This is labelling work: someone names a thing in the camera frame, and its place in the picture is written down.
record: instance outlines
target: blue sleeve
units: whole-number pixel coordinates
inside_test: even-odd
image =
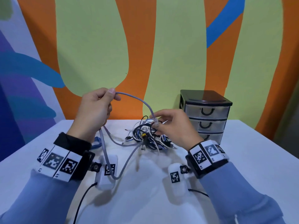
[[[256,191],[231,162],[205,175],[200,183],[221,223],[285,224],[278,203]]]
[[[80,181],[63,182],[36,171],[0,224],[63,224]]]

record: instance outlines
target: white table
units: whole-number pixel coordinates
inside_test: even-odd
[[[106,126],[114,136],[124,138],[124,129],[135,122],[108,120]],[[0,162],[0,214],[9,209],[28,181],[43,145],[52,143],[71,124],[72,120],[59,122]],[[105,140],[108,153],[118,155],[119,173],[134,147],[117,146],[107,135]],[[253,187],[278,202],[286,223],[298,223],[299,159],[239,120],[228,120],[221,146]],[[101,153],[100,149],[94,151],[97,156]],[[167,167],[175,162],[186,163],[186,154],[182,148],[168,154],[161,152],[159,156],[157,151],[139,150],[112,192],[95,188],[88,192],[77,223],[219,223],[207,197],[187,192],[183,200],[177,200],[172,194]],[[78,203],[94,179],[95,173],[88,172],[73,199],[66,223],[72,223]],[[190,178],[190,186],[203,190],[194,177]]]

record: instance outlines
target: drawer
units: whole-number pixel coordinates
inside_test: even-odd
[[[204,120],[190,119],[195,130],[198,132],[223,132],[226,124],[225,120]]]
[[[185,105],[185,113],[192,118],[227,119],[230,106]]]
[[[218,144],[221,143],[223,132],[221,133],[201,133],[198,132],[198,134],[204,139],[204,140],[213,140],[216,141]]]

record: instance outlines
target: hand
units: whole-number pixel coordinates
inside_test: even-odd
[[[67,134],[94,142],[96,132],[106,124],[110,116],[110,102],[113,99],[121,100],[114,88],[100,88],[83,95],[77,116]]]
[[[176,145],[189,151],[193,146],[204,139],[199,136],[192,126],[188,116],[182,109],[163,109],[154,113],[155,117],[160,117],[156,132],[157,135],[165,134]]]

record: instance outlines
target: mural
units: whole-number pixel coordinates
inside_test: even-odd
[[[103,86],[154,110],[177,108],[181,89],[215,90],[233,101],[230,119],[272,139],[298,81],[299,0],[0,2],[0,98],[16,149]],[[122,99],[110,118],[149,113]]]

